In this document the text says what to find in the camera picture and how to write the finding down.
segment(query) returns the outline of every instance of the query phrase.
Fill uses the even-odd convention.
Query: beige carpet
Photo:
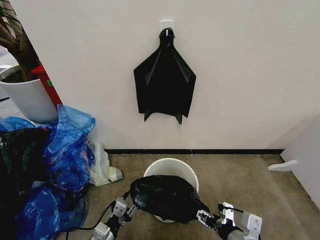
[[[132,181],[142,177],[152,162],[168,157],[180,159],[193,168],[199,180],[200,198],[212,213],[217,213],[218,202],[228,202],[235,208],[261,216],[262,240],[320,239],[320,211],[294,175],[268,171],[268,165],[282,163],[278,155],[110,155],[112,166],[120,168],[124,178],[106,186],[89,188],[89,212],[84,227],[93,226],[104,208],[122,196]],[[92,231],[76,230],[70,233],[69,239],[88,240],[91,235]],[[57,239],[65,239],[65,233]],[[119,230],[117,239],[219,240],[212,229],[197,221],[162,223],[142,211]]]

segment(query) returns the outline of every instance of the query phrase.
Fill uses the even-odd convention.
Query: plant soil
[[[5,79],[2,80],[4,83],[8,84],[16,84],[16,83],[23,83],[23,82],[28,82],[23,78],[22,71],[16,71],[12,73],[11,75],[7,76]]]

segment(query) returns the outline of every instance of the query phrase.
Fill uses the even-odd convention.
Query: pile of plastic bags
[[[49,240],[83,224],[83,190],[95,157],[87,134],[96,120],[58,105],[58,122],[35,126],[0,118],[0,215],[4,239]]]

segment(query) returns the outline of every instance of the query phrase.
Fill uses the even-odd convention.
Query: white plastic bag
[[[100,187],[123,178],[120,169],[110,166],[108,153],[105,152],[104,146],[100,142],[91,144],[89,147],[95,157],[95,163],[90,167],[89,183]]]

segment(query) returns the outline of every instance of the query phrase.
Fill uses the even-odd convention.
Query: black cable
[[[69,232],[70,231],[73,231],[73,230],[92,230],[92,229],[95,229],[96,226],[98,226],[98,224],[101,222],[101,219],[104,217],[104,215],[106,214],[107,210],[112,206],[116,204],[116,201],[112,201],[106,208],[105,210],[103,211],[102,215],[100,216],[99,220],[96,222],[96,224],[92,227],[73,227],[71,229],[69,229],[67,232],[66,232],[66,235],[65,235],[65,240],[68,240],[69,238]]]
[[[123,194],[123,199],[124,200],[126,200],[127,199],[127,197],[129,196],[129,194],[130,194],[130,190],[129,191],[127,191],[125,194]]]
[[[239,213],[244,213],[244,211],[240,210],[240,209],[237,209],[237,208],[233,208],[233,207],[228,207],[228,206],[224,206],[223,207],[224,209],[230,209],[230,210],[234,210],[234,211],[237,211]]]

